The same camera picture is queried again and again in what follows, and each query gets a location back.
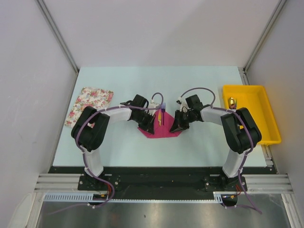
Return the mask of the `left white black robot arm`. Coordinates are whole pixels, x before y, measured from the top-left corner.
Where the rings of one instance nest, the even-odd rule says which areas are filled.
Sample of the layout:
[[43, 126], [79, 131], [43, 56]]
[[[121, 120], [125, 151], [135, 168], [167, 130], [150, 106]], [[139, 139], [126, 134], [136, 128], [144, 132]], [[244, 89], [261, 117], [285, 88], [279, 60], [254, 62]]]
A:
[[81, 150], [85, 165], [85, 173], [90, 177], [88, 184], [95, 190], [105, 184], [102, 174], [104, 167], [99, 155], [99, 147], [103, 143], [108, 125], [120, 121], [134, 121], [138, 128], [149, 134], [154, 134], [156, 111], [161, 104], [148, 101], [141, 95], [133, 100], [120, 103], [118, 106], [97, 110], [86, 107], [71, 131], [71, 137]]

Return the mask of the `iridescent purple fork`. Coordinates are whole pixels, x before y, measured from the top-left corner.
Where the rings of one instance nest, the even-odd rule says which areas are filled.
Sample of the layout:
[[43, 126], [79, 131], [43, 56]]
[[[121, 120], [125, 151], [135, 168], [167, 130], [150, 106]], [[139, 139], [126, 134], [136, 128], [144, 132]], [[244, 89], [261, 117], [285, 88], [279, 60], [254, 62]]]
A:
[[161, 124], [164, 125], [164, 115], [165, 115], [165, 111], [166, 111], [166, 103], [163, 102], [161, 105]]

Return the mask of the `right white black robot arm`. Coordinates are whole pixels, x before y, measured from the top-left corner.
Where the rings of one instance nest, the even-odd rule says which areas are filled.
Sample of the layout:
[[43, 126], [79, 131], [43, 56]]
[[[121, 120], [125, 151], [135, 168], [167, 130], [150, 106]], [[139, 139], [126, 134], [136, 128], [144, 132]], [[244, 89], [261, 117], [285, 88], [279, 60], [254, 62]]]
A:
[[207, 122], [223, 127], [229, 152], [222, 167], [224, 176], [219, 178], [223, 190], [231, 190], [236, 185], [236, 177], [242, 172], [246, 157], [262, 140], [262, 134], [247, 108], [237, 110], [204, 105], [197, 95], [179, 98], [179, 109], [175, 111], [170, 133], [189, 129], [192, 122]]

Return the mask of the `pink paper napkin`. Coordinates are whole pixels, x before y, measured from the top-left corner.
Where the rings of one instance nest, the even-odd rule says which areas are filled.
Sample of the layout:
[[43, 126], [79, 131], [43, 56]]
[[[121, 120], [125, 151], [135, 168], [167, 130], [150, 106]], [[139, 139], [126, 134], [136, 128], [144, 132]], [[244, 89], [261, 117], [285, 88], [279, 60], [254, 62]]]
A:
[[170, 137], [178, 137], [181, 134], [181, 131], [171, 133], [170, 129], [174, 122], [174, 117], [172, 117], [169, 113], [164, 113], [164, 124], [159, 125], [158, 116], [161, 111], [157, 111], [155, 113], [155, 120], [154, 120], [154, 134], [148, 133], [139, 127], [137, 128], [143, 135], [147, 138], [151, 139], [159, 139], [159, 138], [170, 138]]

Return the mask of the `iridescent rainbow knife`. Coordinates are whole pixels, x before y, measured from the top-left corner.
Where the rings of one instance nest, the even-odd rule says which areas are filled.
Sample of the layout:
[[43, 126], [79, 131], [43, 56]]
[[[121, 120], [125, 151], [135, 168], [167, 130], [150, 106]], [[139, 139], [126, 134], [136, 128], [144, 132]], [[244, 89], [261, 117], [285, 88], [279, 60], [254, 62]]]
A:
[[159, 123], [159, 126], [162, 125], [162, 113], [161, 112], [158, 112], [158, 123]]

